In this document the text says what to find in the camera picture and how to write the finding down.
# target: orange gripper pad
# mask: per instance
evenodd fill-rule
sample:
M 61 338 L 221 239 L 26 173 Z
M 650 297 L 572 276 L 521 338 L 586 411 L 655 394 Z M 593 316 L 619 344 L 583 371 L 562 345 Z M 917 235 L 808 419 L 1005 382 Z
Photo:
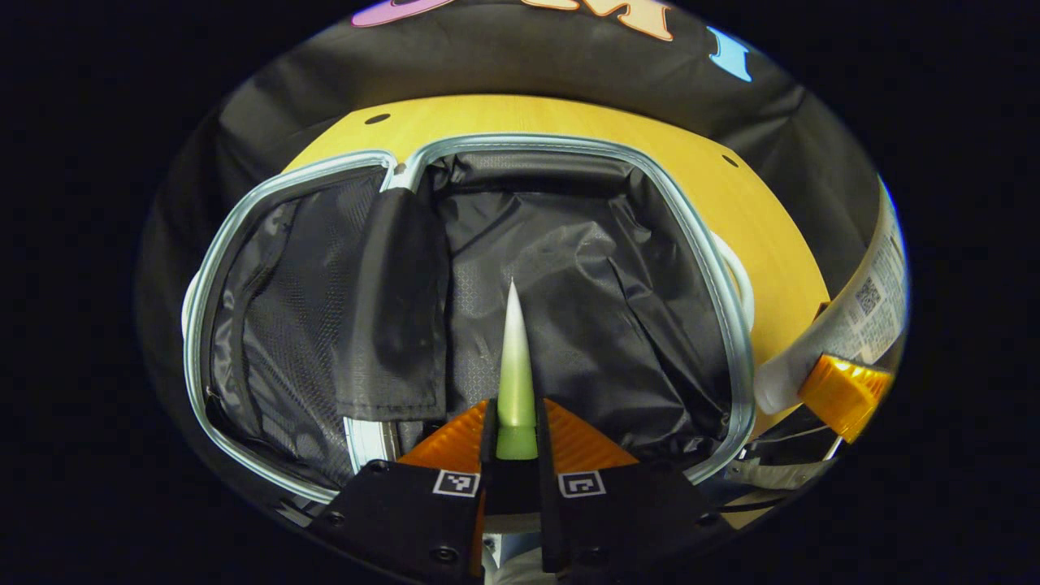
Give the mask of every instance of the orange gripper pad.
M 545 399 L 552 435 L 552 464 L 557 474 L 593 472 L 639 463 L 618 443 L 563 406 Z
M 479 473 L 480 435 L 484 431 L 484 411 L 487 408 L 488 401 L 477 403 L 423 439 L 397 461 L 464 474 Z

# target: qr code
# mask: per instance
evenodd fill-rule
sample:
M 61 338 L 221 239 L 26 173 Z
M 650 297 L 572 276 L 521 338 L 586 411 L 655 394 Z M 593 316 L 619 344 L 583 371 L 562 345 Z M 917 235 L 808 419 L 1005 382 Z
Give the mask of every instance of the qr code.
M 863 316 L 869 316 L 878 303 L 881 302 L 881 292 L 878 292 L 873 276 L 866 277 L 866 282 L 856 292 L 856 300 L 859 301 L 859 308 L 863 309 Z

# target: metal frame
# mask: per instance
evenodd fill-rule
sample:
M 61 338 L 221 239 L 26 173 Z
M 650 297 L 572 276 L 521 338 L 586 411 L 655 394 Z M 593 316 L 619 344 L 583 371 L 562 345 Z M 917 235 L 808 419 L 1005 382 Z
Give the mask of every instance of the metal frame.
M 749 300 L 752 297 L 750 281 L 747 280 L 743 266 L 739 266 L 738 262 L 736 264 L 729 262 L 730 269 L 739 281 L 740 294 L 744 299 L 742 299 L 742 295 L 737 294 L 734 282 L 727 275 L 724 254 L 716 239 L 718 236 L 714 236 L 704 225 L 693 204 L 682 194 L 672 177 L 646 154 L 630 147 L 606 141 L 532 133 L 471 134 L 438 141 L 412 154 L 402 172 L 398 169 L 398 174 L 394 174 L 394 169 L 397 167 L 396 159 L 393 154 L 386 151 L 362 151 L 336 156 L 274 177 L 251 190 L 235 206 L 217 231 L 199 274 L 192 279 L 188 288 L 182 312 L 182 327 L 185 336 L 184 375 L 188 387 L 188 398 L 196 417 L 209 438 L 233 459 L 283 489 L 322 504 L 332 502 L 338 494 L 336 490 L 290 477 L 275 468 L 245 448 L 229 439 L 216 430 L 206 417 L 205 383 L 201 379 L 199 359 L 204 319 L 202 300 L 209 297 L 217 264 L 227 252 L 232 236 L 241 226 L 250 209 L 287 187 L 340 171 L 382 166 L 387 170 L 387 176 L 381 186 L 381 192 L 394 187 L 407 187 L 414 190 L 418 187 L 426 166 L 440 157 L 460 152 L 516 150 L 590 154 L 628 162 L 643 171 L 653 181 L 672 213 L 680 220 L 680 228 L 697 258 L 698 268 L 705 279 L 711 302 L 716 307 L 716 314 L 719 316 L 731 380 L 731 408 L 725 439 L 707 460 L 685 469 L 683 474 L 692 483 L 696 484 L 710 477 L 732 460 L 751 435 L 755 417 L 752 384 L 754 362 L 749 333 L 750 323 L 748 323 L 743 310 L 747 307 L 742 307 L 742 300 Z M 747 291 L 744 290 L 745 283 L 747 283 Z M 349 423 L 357 425 L 358 422 L 349 421 Z M 344 430 L 348 434 L 350 427 L 345 419 Z M 381 438 L 388 436 L 384 432 L 384 425 L 380 424 L 379 428 L 375 428 L 372 424 L 371 427 L 365 428 L 366 436 L 367 434 L 374 436 L 376 431 L 379 431 L 378 434 L 381 435 Z M 375 441 L 372 447 L 378 447 L 376 442 L 382 446 L 382 450 L 378 451 L 386 451 L 388 455 L 393 451 L 392 446 L 387 447 L 385 441 Z

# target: orange plastic part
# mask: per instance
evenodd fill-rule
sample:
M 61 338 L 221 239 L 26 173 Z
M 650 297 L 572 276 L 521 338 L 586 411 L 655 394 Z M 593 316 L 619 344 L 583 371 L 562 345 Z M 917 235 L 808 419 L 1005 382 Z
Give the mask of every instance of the orange plastic part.
M 825 354 L 805 379 L 799 397 L 851 443 L 874 415 L 893 379 L 890 372 Z
M 552 463 L 557 474 L 593 472 L 639 463 L 618 443 L 563 406 L 545 399 L 552 435 Z
M 480 435 L 484 431 L 483 401 L 452 418 L 397 461 L 420 467 L 477 474 L 480 472 Z

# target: pink letter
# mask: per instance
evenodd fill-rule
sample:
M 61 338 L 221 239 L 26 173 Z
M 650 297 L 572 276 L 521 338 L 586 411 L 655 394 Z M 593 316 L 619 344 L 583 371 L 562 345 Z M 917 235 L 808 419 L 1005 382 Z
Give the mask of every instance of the pink letter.
M 350 24 L 357 27 L 376 26 L 398 21 L 408 17 L 433 10 L 451 0 L 415 0 L 407 4 L 397 4 L 394 0 L 386 0 L 354 15 Z

